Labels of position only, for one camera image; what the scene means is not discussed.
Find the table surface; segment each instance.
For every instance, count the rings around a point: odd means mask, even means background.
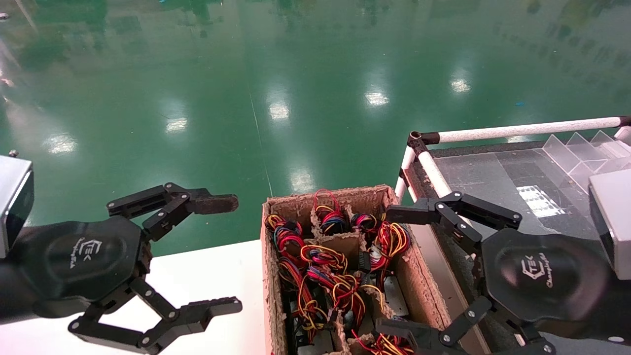
[[[174,306],[204,299],[236,296],[243,310],[218,316],[204,333],[177,339],[169,354],[260,354],[264,349],[261,242],[249,241],[188,253],[161,256],[151,262],[147,282]],[[77,315],[35,319],[0,326],[2,354],[129,355],[128,351],[83,342],[70,334],[68,324]],[[145,331],[160,317],[139,298],[102,318],[102,322]]]

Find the green epoxy floor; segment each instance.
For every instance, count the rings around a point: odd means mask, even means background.
[[[240,207],[156,255],[253,240],[269,196],[393,185],[411,130],[630,114],[630,4],[5,0],[0,152],[31,224],[173,181]]]

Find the logo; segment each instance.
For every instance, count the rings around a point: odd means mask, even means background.
[[[525,256],[525,259],[521,260],[521,272],[524,275],[530,276],[531,279],[536,280],[546,274],[543,270],[543,263],[536,262],[534,256]]]
[[[533,280],[540,278],[547,274],[548,280],[546,280],[546,286],[552,288],[552,268],[550,267],[550,261],[544,253],[539,253],[539,259],[535,260],[534,256],[524,256],[521,260],[521,272],[527,275]]]
[[[79,238],[77,243],[73,247],[73,252],[70,254],[70,268],[76,266],[77,257],[83,256],[83,261],[92,260],[92,255],[97,254],[101,250],[101,244],[103,242],[92,239],[91,241],[83,242],[85,238]]]

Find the cardboard compartment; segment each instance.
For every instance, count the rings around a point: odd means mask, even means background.
[[[354,213],[377,215],[387,206],[396,202],[393,190],[385,185],[373,188],[352,188],[332,191],[340,207],[350,217]],[[318,196],[319,204],[333,205],[330,197]],[[263,204],[261,241],[263,253],[263,288],[264,288],[264,326],[266,327],[265,355],[288,355],[288,342],[285,332],[287,314],[283,311],[281,280],[278,273],[278,254],[264,221],[270,214],[278,214],[286,219],[296,220],[303,227],[306,243],[319,244],[346,255],[349,266],[357,265],[359,251],[366,250],[365,236],[360,231],[353,231],[332,236],[321,232],[320,221],[314,210],[314,194],[270,198]],[[432,327],[444,329],[451,321],[444,300],[423,259],[423,255],[413,235],[410,248],[391,263],[398,278],[401,292],[410,313],[410,320],[427,323]],[[380,306],[379,292],[367,289],[364,300],[367,313],[373,321],[379,317],[391,318],[394,310],[384,301]],[[359,334],[360,339],[369,344],[374,341],[372,334]],[[343,330],[343,319],[339,315],[331,331],[334,343],[334,355],[366,354],[356,339],[347,339]]]

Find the clear acrylic divider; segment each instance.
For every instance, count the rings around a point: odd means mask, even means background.
[[[607,159],[603,153],[594,148],[578,133],[574,133],[565,146],[582,162],[603,160],[604,163],[604,160]]]
[[[581,162],[555,135],[550,135],[548,141],[543,145],[543,151],[566,173],[572,171]]]
[[[594,172],[588,168],[585,163],[578,163],[578,165],[576,165],[576,167],[574,167],[568,175],[583,189],[583,191],[587,193],[587,188],[589,187],[589,177],[594,175]]]
[[[590,143],[594,149],[599,150],[610,159],[626,158],[631,156],[631,152],[624,149],[617,141],[613,140],[603,131],[598,131]]]
[[[567,144],[551,135],[543,151],[585,192],[590,176],[631,167],[631,152],[603,131],[591,141],[574,133]]]

